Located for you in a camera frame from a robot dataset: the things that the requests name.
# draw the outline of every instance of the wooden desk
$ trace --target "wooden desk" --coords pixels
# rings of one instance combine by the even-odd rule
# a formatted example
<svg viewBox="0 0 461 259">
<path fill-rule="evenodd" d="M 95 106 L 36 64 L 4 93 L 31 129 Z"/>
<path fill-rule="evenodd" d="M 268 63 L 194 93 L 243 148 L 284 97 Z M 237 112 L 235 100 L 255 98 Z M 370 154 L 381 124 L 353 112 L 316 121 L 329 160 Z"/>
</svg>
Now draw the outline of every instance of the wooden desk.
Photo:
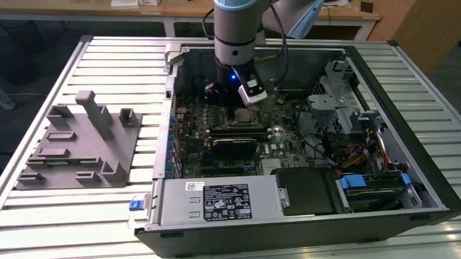
<svg viewBox="0 0 461 259">
<path fill-rule="evenodd" d="M 213 0 L 163 0 L 159 6 L 141 5 L 138 9 L 113 10 L 110 0 L 0 0 L 0 19 L 55 21 L 162 22 L 167 37 L 175 37 L 174 23 L 202 22 L 213 8 Z M 321 11 L 316 25 L 358 26 L 356 40 L 366 40 L 381 15 L 352 6 Z"/>
</svg>

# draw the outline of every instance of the aluminum table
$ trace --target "aluminum table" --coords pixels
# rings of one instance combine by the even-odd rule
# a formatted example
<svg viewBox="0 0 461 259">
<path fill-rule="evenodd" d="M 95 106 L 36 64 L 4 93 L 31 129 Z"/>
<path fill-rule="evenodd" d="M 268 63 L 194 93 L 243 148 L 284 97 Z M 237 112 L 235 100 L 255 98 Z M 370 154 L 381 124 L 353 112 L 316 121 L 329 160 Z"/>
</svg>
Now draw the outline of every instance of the aluminum table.
<svg viewBox="0 0 461 259">
<path fill-rule="evenodd" d="M 159 136 L 163 92 L 174 77 L 166 60 L 182 43 L 203 38 L 87 37 L 63 73 L 0 177 L 2 258 L 158 258 L 134 236 L 146 212 L 129 212 L 129 201 L 150 192 Z M 281 45 L 280 40 L 268 40 Z M 398 46 L 386 42 L 289 40 L 296 45 L 354 45 L 456 192 L 461 194 L 461 116 Z M 92 90 L 111 112 L 131 107 L 143 113 L 130 185 L 110 189 L 12 190 L 26 161 L 44 134 L 51 105 L 75 103 Z M 369 106 L 373 103 L 364 91 Z M 460 258 L 461 217 L 416 228 L 386 241 L 259 251 L 207 258 Z"/>
</svg>

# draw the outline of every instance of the blue drive latch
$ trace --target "blue drive latch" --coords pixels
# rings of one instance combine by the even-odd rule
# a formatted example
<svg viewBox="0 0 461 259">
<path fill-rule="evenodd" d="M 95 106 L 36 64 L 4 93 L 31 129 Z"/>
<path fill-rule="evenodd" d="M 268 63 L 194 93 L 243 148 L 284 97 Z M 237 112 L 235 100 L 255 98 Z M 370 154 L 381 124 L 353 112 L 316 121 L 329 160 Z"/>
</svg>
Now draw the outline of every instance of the blue drive latch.
<svg viewBox="0 0 461 259">
<path fill-rule="evenodd" d="M 345 175 L 340 183 L 344 189 L 366 187 L 364 176 L 360 174 Z"/>
<path fill-rule="evenodd" d="M 145 201 L 130 201 L 130 211 L 135 212 L 138 210 L 145 210 Z"/>
</svg>

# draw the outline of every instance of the warning label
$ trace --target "warning label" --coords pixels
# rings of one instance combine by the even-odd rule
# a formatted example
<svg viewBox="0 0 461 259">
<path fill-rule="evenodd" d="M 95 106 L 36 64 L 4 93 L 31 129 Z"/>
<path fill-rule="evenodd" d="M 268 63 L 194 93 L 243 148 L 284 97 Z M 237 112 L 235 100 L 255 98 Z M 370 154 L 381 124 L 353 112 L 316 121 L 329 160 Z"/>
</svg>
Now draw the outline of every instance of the warning label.
<svg viewBox="0 0 461 259">
<path fill-rule="evenodd" d="M 247 185 L 203 186 L 206 221 L 251 219 Z"/>
</svg>

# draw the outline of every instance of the blue clip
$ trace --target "blue clip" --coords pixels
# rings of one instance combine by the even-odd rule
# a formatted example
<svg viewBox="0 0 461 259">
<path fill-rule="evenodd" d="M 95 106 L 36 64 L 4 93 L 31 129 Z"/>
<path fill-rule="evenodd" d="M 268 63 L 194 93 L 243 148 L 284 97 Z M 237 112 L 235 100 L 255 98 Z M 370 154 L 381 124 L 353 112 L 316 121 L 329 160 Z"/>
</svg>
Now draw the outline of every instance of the blue clip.
<svg viewBox="0 0 461 259">
<path fill-rule="evenodd" d="M 340 183 L 344 189 L 366 187 L 364 176 L 360 174 L 345 175 Z"/>
<path fill-rule="evenodd" d="M 145 201 L 130 201 L 130 211 L 145 210 Z"/>
<path fill-rule="evenodd" d="M 401 174 L 401 177 L 402 177 L 402 181 L 405 183 L 405 185 L 410 185 L 412 184 L 412 180 L 410 180 L 410 177 L 408 174 Z"/>
</svg>

